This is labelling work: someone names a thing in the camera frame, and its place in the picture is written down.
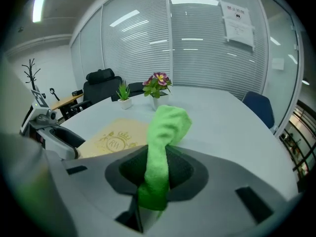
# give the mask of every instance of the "black office chair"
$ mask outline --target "black office chair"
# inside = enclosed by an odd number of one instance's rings
[[[137,95],[140,95],[140,94],[144,94],[143,87],[144,86],[143,86],[142,82],[130,83],[128,85],[128,88],[130,90],[129,97],[133,97],[133,96],[137,96]],[[117,101],[118,99],[119,99],[119,96],[116,93],[111,96],[112,102]]]
[[[112,69],[98,70],[86,76],[87,81],[83,85],[83,102],[72,105],[71,109],[86,109],[104,99],[116,94],[121,77],[116,77]]]

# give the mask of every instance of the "window blinds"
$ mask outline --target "window blinds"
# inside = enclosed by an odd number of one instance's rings
[[[239,99],[262,93],[268,41],[258,0],[223,0],[249,9],[255,49],[227,42],[219,0],[169,0],[173,42],[173,84],[227,90]]]
[[[71,48],[71,58],[73,63],[74,77],[77,85],[77,89],[83,89],[85,77],[83,76],[81,56],[80,56],[80,34],[78,34]]]
[[[110,0],[103,5],[104,64],[127,83],[170,74],[166,0]]]
[[[98,69],[104,69],[101,51],[101,9],[80,32],[80,50],[84,78]]]

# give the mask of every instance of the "blue chair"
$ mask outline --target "blue chair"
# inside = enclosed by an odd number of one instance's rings
[[[248,92],[242,102],[252,110],[263,121],[264,124],[270,129],[275,124],[270,100],[258,93]]]

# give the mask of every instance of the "green towel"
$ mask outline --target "green towel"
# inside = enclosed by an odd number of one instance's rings
[[[166,145],[176,145],[188,132],[192,122],[184,109],[162,105],[147,130],[148,156],[145,182],[138,188],[138,205],[163,211],[167,206],[169,172]]]

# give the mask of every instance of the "white table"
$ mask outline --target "white table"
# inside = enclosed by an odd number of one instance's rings
[[[184,108],[192,119],[192,126],[179,147],[234,161],[270,184],[287,200],[298,194],[287,152],[241,101],[221,90],[176,86],[171,91],[170,105]],[[150,122],[155,112],[149,98],[132,97],[133,106],[127,110],[108,98],[78,113],[62,126],[88,140],[118,118]]]

